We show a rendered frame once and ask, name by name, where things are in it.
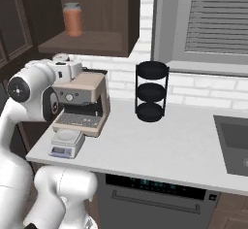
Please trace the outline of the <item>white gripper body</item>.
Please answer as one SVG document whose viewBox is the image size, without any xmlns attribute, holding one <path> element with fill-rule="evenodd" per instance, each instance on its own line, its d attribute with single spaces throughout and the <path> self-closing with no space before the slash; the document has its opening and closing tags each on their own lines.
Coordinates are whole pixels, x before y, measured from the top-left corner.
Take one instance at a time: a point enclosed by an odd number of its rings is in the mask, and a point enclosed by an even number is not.
<svg viewBox="0 0 248 229">
<path fill-rule="evenodd" d="M 73 80 L 82 72 L 82 65 L 80 62 L 70 61 L 67 63 L 69 76 Z"/>
</svg>

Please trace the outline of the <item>white digital scale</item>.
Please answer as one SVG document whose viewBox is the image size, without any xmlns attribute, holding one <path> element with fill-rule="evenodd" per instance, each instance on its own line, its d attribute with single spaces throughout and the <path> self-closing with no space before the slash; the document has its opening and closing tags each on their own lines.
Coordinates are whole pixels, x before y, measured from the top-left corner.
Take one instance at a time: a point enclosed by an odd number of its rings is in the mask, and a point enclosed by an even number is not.
<svg viewBox="0 0 248 229">
<path fill-rule="evenodd" d="M 81 131 L 59 129 L 51 140 L 48 154 L 54 157 L 74 159 L 84 141 L 85 136 Z"/>
</svg>

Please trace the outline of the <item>dark glass cabinet door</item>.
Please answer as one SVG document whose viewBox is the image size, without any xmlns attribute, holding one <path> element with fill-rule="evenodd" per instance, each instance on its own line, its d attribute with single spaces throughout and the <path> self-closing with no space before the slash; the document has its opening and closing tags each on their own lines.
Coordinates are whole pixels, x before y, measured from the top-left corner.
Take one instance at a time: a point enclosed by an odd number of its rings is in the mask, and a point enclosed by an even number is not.
<svg viewBox="0 0 248 229">
<path fill-rule="evenodd" d="M 23 0 L 0 0 L 0 68 L 33 48 Z"/>
</svg>

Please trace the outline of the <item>beige coffee machine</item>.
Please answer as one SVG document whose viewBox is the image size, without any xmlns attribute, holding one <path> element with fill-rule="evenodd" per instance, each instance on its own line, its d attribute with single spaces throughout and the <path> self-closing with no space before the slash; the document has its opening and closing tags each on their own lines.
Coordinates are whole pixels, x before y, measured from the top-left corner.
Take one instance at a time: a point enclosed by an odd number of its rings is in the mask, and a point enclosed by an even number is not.
<svg viewBox="0 0 248 229">
<path fill-rule="evenodd" d="M 69 129 L 98 137 L 109 117 L 106 71 L 82 71 L 70 82 L 53 87 L 63 112 L 54 120 L 54 131 Z"/>
</svg>

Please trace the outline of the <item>orange jar with grey lid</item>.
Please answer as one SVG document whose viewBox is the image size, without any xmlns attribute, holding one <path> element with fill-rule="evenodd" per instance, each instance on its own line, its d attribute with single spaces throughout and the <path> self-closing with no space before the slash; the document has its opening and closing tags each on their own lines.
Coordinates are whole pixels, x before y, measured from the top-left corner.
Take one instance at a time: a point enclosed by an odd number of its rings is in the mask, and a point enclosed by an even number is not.
<svg viewBox="0 0 248 229">
<path fill-rule="evenodd" d="M 67 34 L 70 37 L 81 37 L 83 35 L 83 21 L 79 3 L 66 3 L 63 15 Z"/>
</svg>

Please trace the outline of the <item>brown base cupboard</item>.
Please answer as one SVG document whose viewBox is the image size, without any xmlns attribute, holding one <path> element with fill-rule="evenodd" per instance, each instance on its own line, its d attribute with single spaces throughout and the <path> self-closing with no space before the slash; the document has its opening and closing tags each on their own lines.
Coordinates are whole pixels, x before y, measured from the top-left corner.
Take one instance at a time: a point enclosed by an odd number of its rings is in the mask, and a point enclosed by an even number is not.
<svg viewBox="0 0 248 229">
<path fill-rule="evenodd" d="M 207 229 L 248 229 L 248 196 L 222 193 Z"/>
<path fill-rule="evenodd" d="M 49 122 L 21 122 L 15 127 L 11 151 L 21 158 L 38 142 L 50 126 Z"/>
</svg>

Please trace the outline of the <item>black three-tier stand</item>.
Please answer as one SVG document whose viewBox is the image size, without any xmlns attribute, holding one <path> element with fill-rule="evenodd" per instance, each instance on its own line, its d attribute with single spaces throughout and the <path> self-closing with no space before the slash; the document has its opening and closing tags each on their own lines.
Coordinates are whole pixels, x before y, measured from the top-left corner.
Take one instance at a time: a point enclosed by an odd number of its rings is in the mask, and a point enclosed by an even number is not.
<svg viewBox="0 0 248 229">
<path fill-rule="evenodd" d="M 166 113 L 170 68 L 160 61 L 136 65 L 135 114 L 144 122 L 157 122 Z"/>
</svg>

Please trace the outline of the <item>grey window with blinds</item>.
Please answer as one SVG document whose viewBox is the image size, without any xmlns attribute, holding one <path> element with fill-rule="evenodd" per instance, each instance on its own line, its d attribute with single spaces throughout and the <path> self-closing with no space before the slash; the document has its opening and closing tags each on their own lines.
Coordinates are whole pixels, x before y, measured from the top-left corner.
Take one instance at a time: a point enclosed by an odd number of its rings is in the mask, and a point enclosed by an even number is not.
<svg viewBox="0 0 248 229">
<path fill-rule="evenodd" d="M 248 77 L 248 0 L 154 0 L 151 58 L 175 73 Z"/>
</svg>

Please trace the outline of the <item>grey dishwasher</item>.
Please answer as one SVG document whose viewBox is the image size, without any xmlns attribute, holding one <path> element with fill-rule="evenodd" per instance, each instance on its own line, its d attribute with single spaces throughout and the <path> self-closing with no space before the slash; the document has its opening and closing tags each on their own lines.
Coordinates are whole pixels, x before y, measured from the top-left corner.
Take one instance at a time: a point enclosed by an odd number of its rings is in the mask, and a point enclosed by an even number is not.
<svg viewBox="0 0 248 229">
<path fill-rule="evenodd" d="M 97 179 L 102 229 L 207 229 L 220 196 L 218 191 L 111 174 L 98 174 Z M 199 204 L 201 214 L 115 200 L 113 190 L 118 195 L 181 207 Z"/>
</svg>

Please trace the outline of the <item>grey sink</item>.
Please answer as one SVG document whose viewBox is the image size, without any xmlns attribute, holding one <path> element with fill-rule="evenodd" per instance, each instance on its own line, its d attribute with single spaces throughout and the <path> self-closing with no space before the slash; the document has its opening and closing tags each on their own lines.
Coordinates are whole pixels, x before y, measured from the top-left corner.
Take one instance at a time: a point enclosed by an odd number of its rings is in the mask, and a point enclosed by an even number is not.
<svg viewBox="0 0 248 229">
<path fill-rule="evenodd" d="M 214 116 L 228 174 L 248 177 L 248 118 Z"/>
</svg>

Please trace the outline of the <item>dark wood wall cabinet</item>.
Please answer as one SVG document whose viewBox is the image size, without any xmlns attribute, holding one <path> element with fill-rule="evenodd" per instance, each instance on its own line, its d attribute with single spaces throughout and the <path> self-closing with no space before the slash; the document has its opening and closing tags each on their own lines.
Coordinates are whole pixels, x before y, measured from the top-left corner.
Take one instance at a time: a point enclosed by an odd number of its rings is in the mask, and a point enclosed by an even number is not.
<svg viewBox="0 0 248 229">
<path fill-rule="evenodd" d="M 127 57 L 140 37 L 140 0 L 26 0 L 39 53 Z M 83 35 L 67 35 L 63 8 L 78 3 Z"/>
</svg>

